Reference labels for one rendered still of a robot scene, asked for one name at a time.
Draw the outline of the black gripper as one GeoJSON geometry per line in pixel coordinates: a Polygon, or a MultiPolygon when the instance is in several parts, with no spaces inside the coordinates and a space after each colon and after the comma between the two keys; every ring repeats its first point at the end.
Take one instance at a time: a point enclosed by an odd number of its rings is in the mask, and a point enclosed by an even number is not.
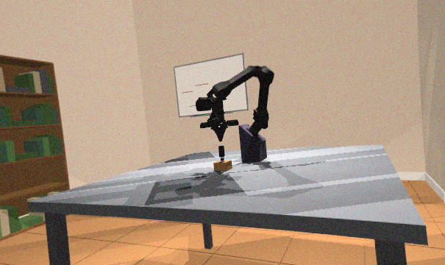
{"type": "MultiPolygon", "coordinates": [[[[222,116],[222,119],[223,119],[222,124],[219,123],[217,126],[211,126],[211,130],[215,131],[219,141],[222,141],[222,139],[224,137],[225,130],[226,130],[226,128],[228,128],[228,126],[239,125],[237,119],[229,120],[229,121],[224,120],[224,113],[225,113],[224,110],[212,110],[212,113],[211,113],[211,114],[213,114],[213,116],[216,116],[216,114],[219,114],[222,116]],[[220,126],[220,127],[218,127],[218,126],[220,126]]],[[[206,128],[206,127],[209,127],[207,122],[203,122],[200,124],[200,128],[206,128]]]]}

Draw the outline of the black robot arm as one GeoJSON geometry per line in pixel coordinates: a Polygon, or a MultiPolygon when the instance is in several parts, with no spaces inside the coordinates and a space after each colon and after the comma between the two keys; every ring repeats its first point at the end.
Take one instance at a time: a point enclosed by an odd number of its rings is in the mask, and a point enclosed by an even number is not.
{"type": "MultiPolygon", "coordinates": [[[[258,106],[254,109],[253,119],[254,123],[247,130],[254,136],[257,136],[259,131],[263,128],[266,129],[268,127],[268,111],[267,111],[267,102],[268,102],[268,90],[269,85],[272,83],[274,78],[274,73],[269,70],[266,66],[248,66],[247,69],[242,71],[241,73],[235,75],[233,78],[215,84],[213,88],[207,94],[207,97],[199,97],[196,100],[196,109],[197,111],[207,111],[207,110],[223,110],[223,100],[227,100],[227,96],[230,95],[231,91],[249,80],[252,77],[256,77],[260,83],[259,90],[259,98],[258,98],[258,106]],[[216,96],[214,98],[213,94],[216,96]]],[[[222,116],[216,114],[210,115],[207,120],[208,126],[217,126],[219,123],[222,123],[222,116]]]]}

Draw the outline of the tan wooden block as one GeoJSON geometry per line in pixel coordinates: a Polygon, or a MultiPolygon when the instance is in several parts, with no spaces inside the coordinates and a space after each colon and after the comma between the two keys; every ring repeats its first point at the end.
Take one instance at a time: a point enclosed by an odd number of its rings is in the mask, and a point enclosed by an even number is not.
{"type": "Polygon", "coordinates": [[[221,162],[220,160],[213,163],[214,171],[227,171],[232,168],[232,161],[231,160],[225,160],[224,162],[221,162]]]}

